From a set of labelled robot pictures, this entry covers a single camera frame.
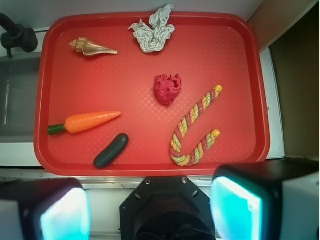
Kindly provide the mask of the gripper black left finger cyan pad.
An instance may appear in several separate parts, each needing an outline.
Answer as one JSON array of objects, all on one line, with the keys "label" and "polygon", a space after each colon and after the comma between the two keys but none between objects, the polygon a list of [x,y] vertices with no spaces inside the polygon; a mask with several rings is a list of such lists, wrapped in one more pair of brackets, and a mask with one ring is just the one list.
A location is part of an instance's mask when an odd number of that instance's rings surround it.
[{"label": "gripper black left finger cyan pad", "polygon": [[88,240],[90,197],[75,178],[0,184],[2,240]]}]

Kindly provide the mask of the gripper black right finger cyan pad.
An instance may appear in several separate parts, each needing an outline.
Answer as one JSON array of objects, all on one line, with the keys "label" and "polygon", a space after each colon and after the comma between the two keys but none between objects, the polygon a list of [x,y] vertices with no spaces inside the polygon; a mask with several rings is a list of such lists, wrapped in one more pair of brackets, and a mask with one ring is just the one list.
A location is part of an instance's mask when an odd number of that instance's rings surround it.
[{"label": "gripper black right finger cyan pad", "polygon": [[223,240],[317,240],[320,166],[297,159],[224,164],[213,175],[210,208]]}]

